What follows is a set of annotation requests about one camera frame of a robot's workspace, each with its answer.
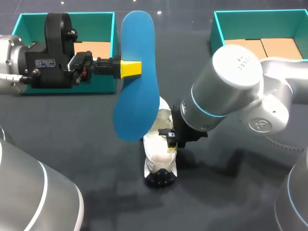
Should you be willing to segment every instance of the yellow clamp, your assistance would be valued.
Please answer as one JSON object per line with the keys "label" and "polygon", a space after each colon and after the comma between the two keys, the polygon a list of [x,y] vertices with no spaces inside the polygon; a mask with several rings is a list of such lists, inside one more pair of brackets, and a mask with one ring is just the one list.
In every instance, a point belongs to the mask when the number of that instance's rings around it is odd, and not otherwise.
{"label": "yellow clamp", "polygon": [[137,77],[141,75],[141,62],[121,60],[120,66],[121,78]]}

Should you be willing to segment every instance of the white shoe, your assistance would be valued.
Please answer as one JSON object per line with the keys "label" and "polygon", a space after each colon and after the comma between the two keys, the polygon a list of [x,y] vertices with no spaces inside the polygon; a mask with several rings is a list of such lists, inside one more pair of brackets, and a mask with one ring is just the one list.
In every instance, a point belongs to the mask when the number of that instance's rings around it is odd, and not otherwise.
{"label": "white shoe", "polygon": [[152,186],[164,187],[175,181],[177,173],[177,147],[169,148],[167,139],[158,134],[158,129],[173,128],[171,110],[160,97],[157,118],[143,137],[145,151],[144,177]]}

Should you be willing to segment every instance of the robotic arm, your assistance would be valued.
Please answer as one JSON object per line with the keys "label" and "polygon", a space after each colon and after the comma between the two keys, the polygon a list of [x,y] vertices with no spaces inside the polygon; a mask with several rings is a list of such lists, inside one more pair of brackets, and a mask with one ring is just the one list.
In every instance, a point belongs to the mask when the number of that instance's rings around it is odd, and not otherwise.
{"label": "robotic arm", "polygon": [[15,35],[0,36],[0,93],[23,93],[32,88],[71,88],[89,84],[91,75],[113,75],[115,79],[141,74],[141,62],[121,57],[93,59],[92,53],[77,52],[78,34],[69,14],[49,13],[45,21],[45,42],[25,46]]}
{"label": "robotic arm", "polygon": [[241,46],[221,47],[189,94],[172,108],[178,147],[207,137],[230,113],[238,113],[254,132],[279,132],[288,123],[291,103],[308,103],[307,89],[308,62],[277,58],[260,62]]}

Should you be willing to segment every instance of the cardboard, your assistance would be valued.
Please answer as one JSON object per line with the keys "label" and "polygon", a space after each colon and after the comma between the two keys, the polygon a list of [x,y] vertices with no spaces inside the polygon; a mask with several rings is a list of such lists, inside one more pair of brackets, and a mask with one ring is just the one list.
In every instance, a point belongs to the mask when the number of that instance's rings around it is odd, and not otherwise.
{"label": "cardboard", "polygon": [[75,53],[91,51],[93,58],[109,59],[110,42],[75,42]]}
{"label": "cardboard", "polygon": [[225,43],[243,46],[252,51],[259,60],[266,57],[303,59],[293,38],[232,39]]}
{"label": "cardboard", "polygon": [[252,51],[259,60],[267,57],[263,49],[261,40],[259,39],[255,39],[255,40],[232,39],[232,40],[225,40],[225,43],[243,46],[249,49],[250,51]]}
{"label": "cardboard", "polygon": [[303,59],[293,38],[262,38],[261,41],[268,57]]}

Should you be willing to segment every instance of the teal box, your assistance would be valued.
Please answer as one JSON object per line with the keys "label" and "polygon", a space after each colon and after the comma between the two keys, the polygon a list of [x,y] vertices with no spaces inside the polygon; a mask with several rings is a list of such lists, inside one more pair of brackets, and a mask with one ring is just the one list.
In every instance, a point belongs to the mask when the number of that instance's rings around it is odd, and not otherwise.
{"label": "teal box", "polygon": [[302,10],[215,11],[211,30],[212,53],[229,39],[293,38],[308,59],[308,12]]}
{"label": "teal box", "polygon": [[[44,42],[44,26],[47,13],[22,13],[19,15],[13,35],[19,36],[26,46]],[[118,54],[116,19],[114,12],[69,13],[73,28],[78,33],[77,41],[110,42],[110,57]],[[116,80],[113,76],[92,75],[91,84],[73,86],[71,89],[33,89],[25,94],[46,93],[114,93]]]}

